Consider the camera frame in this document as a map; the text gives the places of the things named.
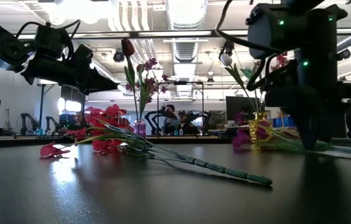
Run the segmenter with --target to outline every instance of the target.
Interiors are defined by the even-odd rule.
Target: pink vase
[[[139,136],[146,138],[146,123],[143,119],[138,119],[133,124],[134,133],[138,134]]]

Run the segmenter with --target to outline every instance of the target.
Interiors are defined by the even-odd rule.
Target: gold vase
[[[265,132],[267,136],[264,139],[260,138],[258,134],[258,131],[260,129],[259,125],[266,126],[267,128],[272,129],[272,120],[267,119],[267,112],[255,113],[255,118],[256,119],[249,121],[249,133],[251,141],[253,143],[257,142],[258,140],[268,141],[269,139],[271,139],[272,132],[266,130]]]

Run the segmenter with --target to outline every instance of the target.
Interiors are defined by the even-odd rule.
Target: glass vase
[[[260,126],[272,129],[272,121],[267,119],[266,112],[255,113],[256,119],[249,121],[249,133],[252,142],[257,142],[259,140],[267,141],[271,138],[272,132],[267,131]]]
[[[138,134],[139,136],[146,138],[146,123],[143,119],[138,119],[133,124],[134,133]]]

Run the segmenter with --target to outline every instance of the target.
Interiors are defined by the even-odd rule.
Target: table surface
[[[164,146],[273,186],[179,162],[99,156],[89,145],[61,159],[39,159],[41,146],[0,148],[0,223],[351,223],[351,159]]]

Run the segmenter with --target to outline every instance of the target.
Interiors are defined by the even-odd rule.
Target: wall
[[[9,121],[12,128],[16,128],[16,132],[19,132],[22,126],[19,117],[21,113],[29,113],[31,116],[39,118],[41,87],[37,86],[36,83],[37,80],[33,85],[29,85],[22,75],[0,68],[0,128],[5,127],[7,121],[6,109],[9,109]],[[46,116],[53,116],[59,120],[57,102],[60,98],[60,89],[59,86],[55,86],[44,96],[43,130],[46,127]],[[28,130],[31,129],[29,121],[27,121],[27,127]]]

